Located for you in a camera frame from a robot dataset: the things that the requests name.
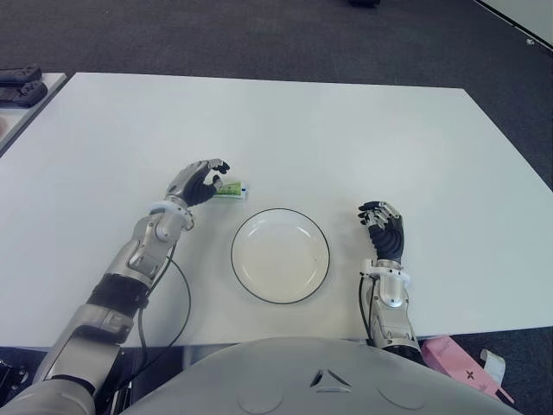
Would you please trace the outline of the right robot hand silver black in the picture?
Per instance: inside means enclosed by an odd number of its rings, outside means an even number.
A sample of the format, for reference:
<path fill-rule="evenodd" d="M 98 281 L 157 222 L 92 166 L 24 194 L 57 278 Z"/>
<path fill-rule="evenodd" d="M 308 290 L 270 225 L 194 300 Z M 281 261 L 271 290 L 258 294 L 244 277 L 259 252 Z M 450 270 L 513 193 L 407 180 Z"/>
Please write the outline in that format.
<path fill-rule="evenodd" d="M 376 250 L 377 259 L 400 264 L 405 242 L 402 215 L 386 201 L 369 201 L 359 207 L 358 217 Z"/>

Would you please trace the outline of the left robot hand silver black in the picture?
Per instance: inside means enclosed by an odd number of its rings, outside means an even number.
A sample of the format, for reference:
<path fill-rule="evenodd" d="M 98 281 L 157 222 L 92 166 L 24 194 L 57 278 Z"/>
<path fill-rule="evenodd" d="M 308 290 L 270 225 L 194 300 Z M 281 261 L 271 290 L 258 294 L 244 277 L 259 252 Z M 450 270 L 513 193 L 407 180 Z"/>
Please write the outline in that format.
<path fill-rule="evenodd" d="M 220 176 L 229 169 L 230 166 L 218 158 L 191 163 L 169 184 L 165 200 L 185 208 L 204 203 L 222 187 Z"/>

